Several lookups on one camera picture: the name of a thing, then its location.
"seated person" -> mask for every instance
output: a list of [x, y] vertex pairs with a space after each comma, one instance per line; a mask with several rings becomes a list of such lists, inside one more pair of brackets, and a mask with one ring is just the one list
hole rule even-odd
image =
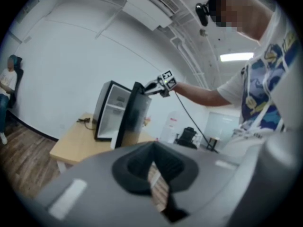
[[10, 94], [14, 93], [17, 73], [14, 66], [17, 63], [17, 56], [11, 55], [8, 59], [8, 67], [4, 69], [0, 75], [0, 138], [3, 145], [6, 145], [8, 140], [5, 137], [5, 116], [9, 102]]

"man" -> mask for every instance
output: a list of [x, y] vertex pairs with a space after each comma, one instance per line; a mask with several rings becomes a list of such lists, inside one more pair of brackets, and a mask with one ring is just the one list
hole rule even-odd
[[0, 75], [0, 138], [3, 145], [8, 142], [4, 134], [5, 116], [10, 94], [14, 93], [16, 87], [17, 74], [14, 70], [16, 63], [17, 57], [11, 55], [8, 59], [7, 69], [4, 69]]
[[260, 45], [254, 58], [217, 90], [208, 91], [183, 83], [173, 89], [201, 105], [241, 106], [240, 127], [234, 130], [231, 141], [221, 151], [241, 157], [250, 146], [262, 144], [274, 131], [285, 130], [273, 100], [273, 89], [291, 67], [298, 64], [302, 48], [278, 6], [272, 12], [258, 0], [209, 0], [206, 5], [197, 4], [196, 11], [204, 26], [210, 16], [217, 26], [233, 27]]

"wooden table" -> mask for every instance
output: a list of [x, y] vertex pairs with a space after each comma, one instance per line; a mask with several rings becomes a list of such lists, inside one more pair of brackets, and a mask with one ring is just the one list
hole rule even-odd
[[[88, 128], [92, 128], [92, 114], [85, 113], [80, 118], [91, 118], [87, 123]], [[154, 141], [144, 131], [141, 132], [138, 143]], [[57, 160], [60, 172], [66, 170], [65, 164], [74, 165], [80, 161], [97, 155], [99, 153], [111, 151], [110, 141], [95, 141], [94, 131], [85, 127], [84, 123], [75, 122], [68, 132], [55, 144], [50, 151], [50, 156]]]

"ceiling light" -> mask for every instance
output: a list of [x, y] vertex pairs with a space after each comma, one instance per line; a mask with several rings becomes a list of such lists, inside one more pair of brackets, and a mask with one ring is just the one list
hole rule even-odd
[[249, 59], [254, 57], [254, 53], [232, 53], [232, 54], [224, 54], [220, 55], [220, 59], [222, 62], [225, 61], [248, 61]]

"cable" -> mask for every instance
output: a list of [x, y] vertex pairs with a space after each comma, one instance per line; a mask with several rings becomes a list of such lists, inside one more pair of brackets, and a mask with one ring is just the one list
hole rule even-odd
[[85, 128], [87, 128], [88, 130], [90, 130], [90, 131], [93, 131], [94, 129], [90, 129], [89, 127], [87, 127], [86, 126], [86, 122], [84, 122], [84, 126], [85, 126]]
[[94, 130], [94, 129], [90, 129], [90, 128], [87, 127], [87, 125], [86, 125], [86, 123], [89, 123], [89, 122], [90, 122], [90, 118], [78, 119], [77, 122], [84, 123], [85, 128], [87, 128], [87, 129], [90, 130], [90, 131]]
[[214, 151], [214, 152], [216, 152], [217, 154], [219, 154], [219, 152], [216, 151], [216, 150], [214, 149], [214, 147], [209, 143], [208, 139], [205, 137], [205, 135], [204, 135], [204, 134], [202, 133], [202, 131], [199, 129], [198, 125], [195, 123], [195, 121], [193, 120], [193, 118], [189, 115], [188, 111], [187, 111], [186, 108], [184, 107], [184, 105], [183, 105], [181, 99], [179, 98], [178, 94], [177, 94], [176, 92], [175, 92], [175, 94], [176, 94], [177, 98], [179, 99], [179, 101], [180, 101], [182, 107], [184, 108], [185, 112], [186, 112], [186, 113], [188, 114], [188, 116], [190, 117], [191, 121], [194, 123], [194, 125], [197, 127], [197, 129], [200, 131], [200, 133], [202, 134], [203, 138], [204, 138], [205, 141], [207, 142], [207, 147], [210, 146], [211, 151]]

